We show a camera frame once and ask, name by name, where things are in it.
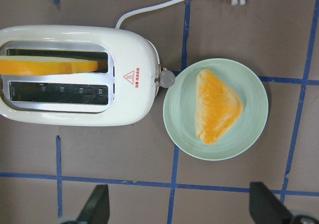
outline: plate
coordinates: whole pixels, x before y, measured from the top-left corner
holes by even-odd
[[[213,145],[200,141],[195,132],[196,76],[211,70],[239,96],[244,109],[236,123]],[[268,117],[268,98],[257,75],[246,66],[228,59],[197,62],[177,77],[166,93],[163,118],[172,141],[185,153],[203,160],[224,160],[251,147],[262,133]]]

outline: red warning triangle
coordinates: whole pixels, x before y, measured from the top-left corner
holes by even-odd
[[[134,84],[134,71],[131,71],[130,73],[127,73],[125,76],[123,76],[128,82],[130,82],[132,85]]]

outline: green plate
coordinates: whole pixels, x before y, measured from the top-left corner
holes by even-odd
[[[196,75],[207,68],[240,97],[244,110],[237,122],[214,145],[206,145],[195,133]],[[197,62],[177,77],[165,96],[163,118],[172,141],[185,153],[204,160],[232,158],[254,144],[268,117],[268,99],[259,78],[246,66],[227,59]]]

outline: toaster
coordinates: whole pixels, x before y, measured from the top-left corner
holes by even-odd
[[[160,84],[174,82],[161,70],[155,47],[126,30],[63,25],[0,30],[1,56],[51,56],[95,60],[106,69],[45,76],[0,75],[0,113],[18,121],[76,126],[116,126],[139,121]]]

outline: white cable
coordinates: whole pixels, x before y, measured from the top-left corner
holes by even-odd
[[[115,28],[116,29],[120,29],[120,26],[121,26],[122,22],[126,18],[128,18],[130,16],[133,16],[133,15],[136,15],[136,14],[140,14],[140,13],[143,13],[143,12],[154,11],[154,10],[157,10],[157,9],[160,9],[160,8],[163,8],[163,7],[167,7],[167,6],[179,3],[181,1],[185,1],[185,0],[171,0],[171,1],[167,1],[167,2],[164,2],[164,3],[158,4],[158,5],[149,6],[149,7],[137,9],[137,10],[134,10],[134,11],[130,11],[130,12],[124,14],[123,16],[121,16],[119,21],[116,23]]]

